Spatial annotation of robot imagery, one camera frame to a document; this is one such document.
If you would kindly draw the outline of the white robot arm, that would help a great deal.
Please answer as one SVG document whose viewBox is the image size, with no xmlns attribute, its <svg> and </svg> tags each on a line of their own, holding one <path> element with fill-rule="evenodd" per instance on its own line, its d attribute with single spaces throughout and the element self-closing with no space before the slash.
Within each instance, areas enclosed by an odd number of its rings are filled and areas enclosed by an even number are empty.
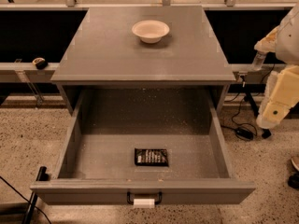
<svg viewBox="0 0 299 224">
<path fill-rule="evenodd" d="M 299 4 L 282 19 L 280 25 L 258 41 L 252 69 L 262 68 L 266 55 L 272 52 L 287 66 L 271 72 L 256 122 L 259 127 L 272 129 L 299 103 Z"/>
</svg>

